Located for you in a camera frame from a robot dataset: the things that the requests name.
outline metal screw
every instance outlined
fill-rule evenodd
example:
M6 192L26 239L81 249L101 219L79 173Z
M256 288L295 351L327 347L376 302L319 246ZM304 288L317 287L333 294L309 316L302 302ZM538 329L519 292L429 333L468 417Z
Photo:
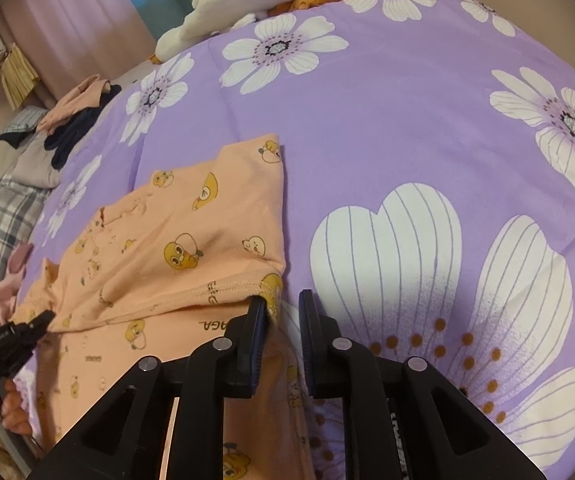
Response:
M148 356L142 358L138 362L138 367L141 368L143 372L148 372L150 370L154 370L158 366L158 360L156 357Z
M422 372L427 368L427 361L425 361L423 357L410 357L408 366L415 372Z
M331 345L336 350L349 350L352 348L352 341L347 339L347 337L337 337L334 341L331 342Z
M218 339L214 339L212 346L217 350L227 350L232 347L232 340L228 337L219 337Z

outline pink curtain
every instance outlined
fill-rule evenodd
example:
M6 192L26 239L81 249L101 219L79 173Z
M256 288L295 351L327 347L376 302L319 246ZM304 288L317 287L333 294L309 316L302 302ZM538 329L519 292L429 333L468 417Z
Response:
M89 75L122 75L155 48L129 0L1 0L0 28L56 98Z

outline daisy pattern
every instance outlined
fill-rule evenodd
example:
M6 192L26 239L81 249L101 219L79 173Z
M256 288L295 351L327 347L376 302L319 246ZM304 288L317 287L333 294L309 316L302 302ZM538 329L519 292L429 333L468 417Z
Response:
M520 69L524 79L493 70L492 75L510 91L490 95L490 104L502 114L540 129L536 143L543 156L575 187L575 91L561 89L558 96L552 84L526 67Z
M460 221L424 184L397 187L377 213L329 214L312 239L312 277L344 336L400 362L424 357L546 469L575 438L575 367L542 377L570 328L570 272L528 216L510 218L490 242L469 322L470 309L455 306L459 281L475 280L461 269ZM298 327L298 310L285 315ZM341 404L314 401L309 417L317 477L342 478Z
M372 9L378 0L343 0L357 14ZM424 7L434 7L437 0L383 0L383 13L394 22L420 20L423 16L416 4Z
M61 228L67 212L74 209L80 199L83 198L85 192L87 191L87 183L96 170L100 167L102 155L95 156L91 162L89 162L78 174L78 177L71 182L65 190L62 192L61 200L59 200L58 206L56 206L56 211L50 216L47 221L47 233L45 239L43 240L43 247L47 242L47 238L54 238L56 233Z
M323 16L308 18L292 32L296 25L293 14L281 14L263 20L254 27L256 38L244 38L228 44L222 55L235 61L221 76L221 85L240 86L241 94L263 88L277 78L281 62L288 72L301 75L319 64L316 53L337 52L347 48L347 41L339 36L328 36L335 28Z
M192 54L179 59L173 57L160 66L158 71L141 80L141 89L130 95L125 111L131 115L125 125L120 142L131 146L141 134L146 134L156 117L158 108L168 108L178 103L187 93L187 83L180 79L194 66Z
M501 18L497 14L496 10L488 7L478 0L462 0L461 7L467 13L471 14L474 20L481 23L487 22L491 14L491 23L494 25L494 28L501 34L505 34L506 36L513 38L517 33L514 29L514 25L512 25L505 18Z

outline human hand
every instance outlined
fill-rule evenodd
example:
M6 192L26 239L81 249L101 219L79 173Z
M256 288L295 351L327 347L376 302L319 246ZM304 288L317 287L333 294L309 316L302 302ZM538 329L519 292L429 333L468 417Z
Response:
M7 393L3 399L0 414L2 426L13 433L31 436L32 426L29 423L29 415L21 407L23 399L16 389L16 384L11 379L6 379L4 386Z

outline purple bedsheet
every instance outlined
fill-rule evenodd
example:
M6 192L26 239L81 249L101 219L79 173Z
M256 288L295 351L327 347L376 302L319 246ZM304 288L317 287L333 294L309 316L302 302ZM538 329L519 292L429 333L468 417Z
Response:
M205 41L117 100L46 204L25 290L155 170L274 132L283 299L315 288L344 335L425 356L548 478L574 471L570 66L473 0L346 0ZM325 479L339 416L310 408Z

